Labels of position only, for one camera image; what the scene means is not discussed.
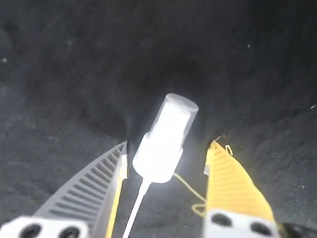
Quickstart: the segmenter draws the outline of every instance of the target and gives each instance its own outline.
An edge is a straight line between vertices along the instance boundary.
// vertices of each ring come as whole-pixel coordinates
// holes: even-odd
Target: yellow string
[[[227,153],[229,153],[231,156],[233,156],[233,152],[232,149],[230,147],[230,145],[226,145],[225,146],[225,150],[227,151]],[[192,205],[192,211],[197,214],[200,217],[205,217],[205,211],[200,211],[198,208],[205,208],[205,203],[206,203],[206,199],[201,196],[196,190],[194,190],[189,184],[188,182],[186,182],[180,175],[178,175],[177,173],[174,173],[174,176],[181,181],[185,187],[188,188],[188,190],[190,190],[195,196],[197,196],[200,200],[202,200],[204,203],[198,203],[198,204],[193,204]]]

